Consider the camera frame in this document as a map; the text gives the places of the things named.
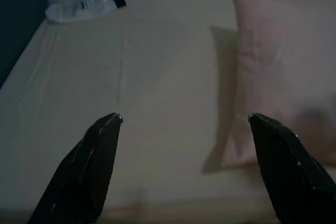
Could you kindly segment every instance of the pillowcase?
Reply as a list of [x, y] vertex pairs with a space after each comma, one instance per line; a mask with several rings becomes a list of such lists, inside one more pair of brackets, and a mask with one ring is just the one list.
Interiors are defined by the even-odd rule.
[[235, 118], [225, 167], [256, 164], [248, 114], [298, 134], [318, 161], [336, 165], [336, 12], [234, 0], [239, 30]]

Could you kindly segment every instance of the white plastic bag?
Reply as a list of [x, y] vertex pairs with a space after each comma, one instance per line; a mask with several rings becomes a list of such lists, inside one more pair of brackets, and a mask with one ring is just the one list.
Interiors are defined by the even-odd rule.
[[126, 5], [125, 0], [77, 0], [73, 3], [50, 5], [48, 20], [70, 23], [91, 19]]

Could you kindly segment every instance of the sheet wrinkle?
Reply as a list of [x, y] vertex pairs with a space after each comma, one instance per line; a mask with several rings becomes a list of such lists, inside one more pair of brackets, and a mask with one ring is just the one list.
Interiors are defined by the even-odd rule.
[[121, 109], [121, 99], [122, 94], [124, 92], [124, 73], [125, 73], [125, 64], [124, 64], [124, 58], [125, 58], [125, 51], [127, 46], [127, 24], [123, 23], [122, 26], [122, 41], [121, 41], [121, 51], [119, 53], [120, 57], [120, 73], [119, 73], [119, 80], [118, 80], [118, 86], [117, 86], [117, 108], [118, 110]]
[[21, 182], [17, 173], [14, 176], [15, 176], [17, 183], [19, 184], [21, 193], [24, 195], [25, 204], [28, 206], [29, 202], [31, 202], [31, 196], [29, 194], [29, 190], [26, 190], [26, 188], [24, 187], [24, 183]]
[[38, 61], [31, 73], [31, 75], [29, 76], [29, 79], [26, 83], [25, 86], [25, 91], [27, 91], [30, 86], [31, 83], [33, 82], [35, 75], [37, 74], [37, 72], [40, 70], [42, 63], [45, 60], [48, 60], [48, 58], [51, 58], [51, 54], [48, 54], [48, 52], [52, 52], [52, 49], [56, 48], [55, 47], [55, 43], [58, 40], [58, 36], [59, 36], [59, 30], [60, 28], [57, 27], [53, 27], [54, 29], [52, 29], [52, 32], [47, 31], [46, 33], [43, 34], [43, 39], [41, 41], [41, 46], [39, 47], [39, 57], [38, 57]]
[[56, 57], [58, 57], [60, 48], [62, 48], [62, 39], [60, 40], [60, 28], [56, 27], [56, 31], [52, 31], [52, 37], [50, 39], [48, 39], [48, 36], [44, 36], [44, 40], [42, 42], [42, 45], [40, 47], [40, 57], [38, 60], [38, 63], [36, 65], [36, 68], [34, 69], [34, 72], [32, 74], [32, 77], [30, 78], [30, 80], [32, 81], [34, 76], [36, 75], [36, 73], [38, 72], [38, 70], [44, 71], [44, 69], [41, 69], [41, 64], [43, 62], [47, 62], [47, 66], [45, 69], [45, 74], [42, 80], [39, 80], [36, 82], [36, 85], [31, 88], [30, 91], [30, 96], [27, 99], [31, 99], [32, 96], [35, 94], [36, 91], [39, 92], [39, 97], [36, 103], [36, 107], [34, 109], [34, 114], [33, 117], [31, 118], [32, 122], [35, 123], [37, 120], [37, 116], [40, 113], [40, 109], [41, 109], [41, 104], [44, 100], [45, 97], [45, 93], [46, 90], [48, 88], [49, 82], [50, 82], [50, 76], [52, 74], [52, 68], [54, 66], [54, 62]]

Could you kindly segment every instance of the white bed sheet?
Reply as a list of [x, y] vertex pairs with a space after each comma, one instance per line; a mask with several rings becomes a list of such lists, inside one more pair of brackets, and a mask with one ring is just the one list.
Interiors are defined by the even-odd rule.
[[85, 130], [119, 112], [124, 123], [106, 209], [202, 199], [224, 199], [224, 208], [243, 198], [256, 199], [248, 205], [255, 212], [272, 214], [257, 169], [204, 172], [232, 115], [232, 1], [127, 3], [88, 22], [44, 21], [20, 57], [0, 91], [1, 211], [31, 211]]

